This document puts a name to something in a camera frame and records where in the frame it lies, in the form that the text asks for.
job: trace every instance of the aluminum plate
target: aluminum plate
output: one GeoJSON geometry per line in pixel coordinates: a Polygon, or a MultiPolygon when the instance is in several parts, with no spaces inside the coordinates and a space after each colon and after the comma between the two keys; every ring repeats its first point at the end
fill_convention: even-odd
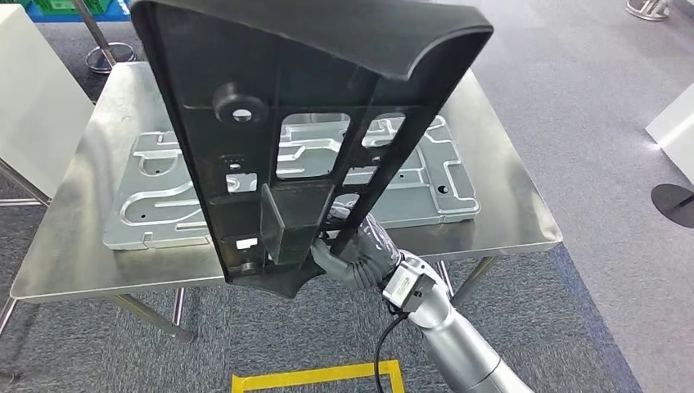
{"type": "MultiPolygon", "coordinates": [[[[364,146],[385,145],[403,118],[374,120],[364,146]]],[[[287,124],[277,175],[308,177],[331,168],[349,121],[287,124]]],[[[367,183],[374,167],[351,169],[345,183],[367,183]]],[[[253,174],[228,175],[229,192],[257,187],[253,174]]],[[[356,195],[339,196],[341,202],[356,195]]],[[[480,210],[475,191],[443,117],[437,116],[417,149],[390,182],[372,213],[386,228],[452,223],[480,210]]],[[[113,250],[144,250],[210,242],[200,203],[173,131],[142,133],[133,144],[103,234],[113,250]]]]}

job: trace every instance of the green crate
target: green crate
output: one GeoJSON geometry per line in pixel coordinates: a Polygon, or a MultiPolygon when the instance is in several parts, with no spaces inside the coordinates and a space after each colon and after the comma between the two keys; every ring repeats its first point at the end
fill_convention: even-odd
{"type": "MultiPolygon", "coordinates": [[[[34,0],[34,2],[44,15],[77,15],[70,0],[34,0]]],[[[84,4],[92,15],[106,12],[110,2],[111,0],[84,0],[84,4]]]]}
{"type": "Polygon", "coordinates": [[[31,0],[0,0],[0,4],[21,4],[22,7],[26,8],[31,0]]]}

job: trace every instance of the white box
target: white box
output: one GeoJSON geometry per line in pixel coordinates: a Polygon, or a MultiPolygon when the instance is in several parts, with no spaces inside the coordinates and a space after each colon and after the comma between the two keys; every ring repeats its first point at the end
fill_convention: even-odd
{"type": "Polygon", "coordinates": [[[0,158],[53,197],[93,109],[24,8],[0,4],[0,158]]]}
{"type": "Polygon", "coordinates": [[[694,84],[665,108],[646,131],[694,183],[694,84]]]}

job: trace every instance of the black molded part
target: black molded part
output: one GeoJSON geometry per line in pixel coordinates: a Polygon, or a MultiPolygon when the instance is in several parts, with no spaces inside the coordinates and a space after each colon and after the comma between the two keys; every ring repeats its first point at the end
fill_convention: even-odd
{"type": "Polygon", "coordinates": [[[492,34],[475,8],[408,0],[136,0],[131,12],[225,278],[285,296],[320,273],[307,255],[321,231],[340,230],[341,252],[492,34]],[[405,121],[391,144],[363,147],[392,112],[405,121]],[[328,174],[276,176],[296,113],[349,116],[328,174]],[[372,165],[368,184],[342,184],[372,165]],[[256,190],[229,192],[228,174],[255,174],[256,190]],[[351,215],[328,223],[347,193],[351,215]],[[249,237],[261,246],[238,250],[249,237]]]}

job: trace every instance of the pole base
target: pole base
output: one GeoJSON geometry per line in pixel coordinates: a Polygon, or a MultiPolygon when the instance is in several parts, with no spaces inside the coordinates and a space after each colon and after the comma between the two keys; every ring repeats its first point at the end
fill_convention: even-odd
{"type": "Polygon", "coordinates": [[[659,184],[651,191],[651,201],[670,221],[694,228],[694,192],[674,184],[659,184]]]}
{"type": "Polygon", "coordinates": [[[651,22],[661,22],[670,16],[668,0],[628,0],[627,12],[651,22]]]}
{"type": "MultiPolygon", "coordinates": [[[[135,61],[135,50],[127,43],[109,43],[115,60],[119,63],[135,61]]],[[[96,74],[110,74],[110,64],[100,47],[95,47],[85,59],[87,67],[96,74]]]]}

